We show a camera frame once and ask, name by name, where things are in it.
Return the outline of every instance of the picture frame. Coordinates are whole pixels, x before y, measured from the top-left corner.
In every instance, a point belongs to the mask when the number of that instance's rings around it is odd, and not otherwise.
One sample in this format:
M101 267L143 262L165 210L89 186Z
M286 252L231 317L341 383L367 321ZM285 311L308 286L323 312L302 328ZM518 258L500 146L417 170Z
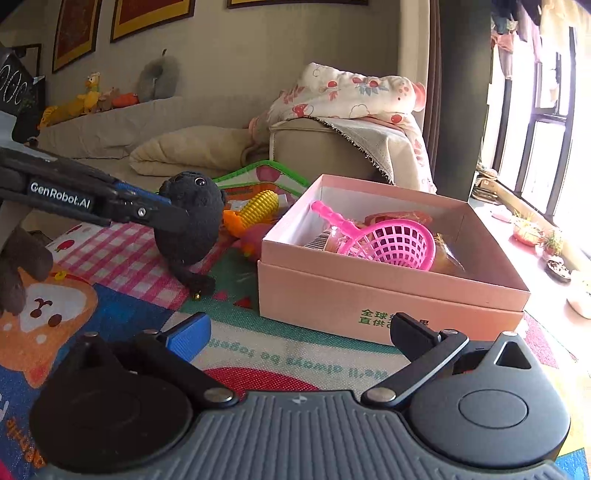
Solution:
M196 0L116 0L111 43L195 13Z
M369 0L227 0L228 8L260 7L276 4L348 4L369 5Z
M53 43L53 73L95 51L101 5L102 0L61 0Z

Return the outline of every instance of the barcode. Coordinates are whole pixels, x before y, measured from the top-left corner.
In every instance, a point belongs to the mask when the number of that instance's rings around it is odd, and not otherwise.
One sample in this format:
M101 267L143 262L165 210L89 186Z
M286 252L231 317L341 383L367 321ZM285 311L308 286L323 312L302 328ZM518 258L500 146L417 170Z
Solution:
M306 248L311 248L312 250L324 250L326 244L328 243L330 238L330 230L325 230L319 236L317 236L314 241L310 242L306 245Z

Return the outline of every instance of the pink box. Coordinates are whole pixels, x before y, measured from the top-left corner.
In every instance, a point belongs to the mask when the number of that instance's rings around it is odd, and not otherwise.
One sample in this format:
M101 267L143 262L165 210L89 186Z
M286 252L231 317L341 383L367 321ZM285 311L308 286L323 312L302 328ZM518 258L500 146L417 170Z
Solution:
M322 200L345 218L420 210L472 280L303 247L326 227L310 210ZM273 227L258 264L261 315L345 337L391 345L390 316L405 312L433 330L474 340L515 330L530 292L466 202L392 185L321 176Z

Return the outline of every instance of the potted plant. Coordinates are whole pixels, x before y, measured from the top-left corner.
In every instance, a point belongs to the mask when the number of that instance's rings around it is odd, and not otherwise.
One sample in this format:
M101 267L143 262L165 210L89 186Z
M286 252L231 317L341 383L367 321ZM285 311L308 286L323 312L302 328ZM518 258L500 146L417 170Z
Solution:
M513 236L528 247L535 247L544 239L542 229L530 218L520 217L519 214L515 214L513 220Z
M544 235L542 246L544 248L544 253L548 257L560 255L564 246L562 232L557 228L553 228L549 233Z

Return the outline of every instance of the pillow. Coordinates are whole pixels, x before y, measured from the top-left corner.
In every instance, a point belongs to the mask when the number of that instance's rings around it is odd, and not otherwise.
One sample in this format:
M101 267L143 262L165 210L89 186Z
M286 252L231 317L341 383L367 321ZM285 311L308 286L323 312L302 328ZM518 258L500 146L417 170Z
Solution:
M140 175L172 177L206 168L217 176L242 168L252 144L247 129L198 125L155 137L133 150L129 165Z

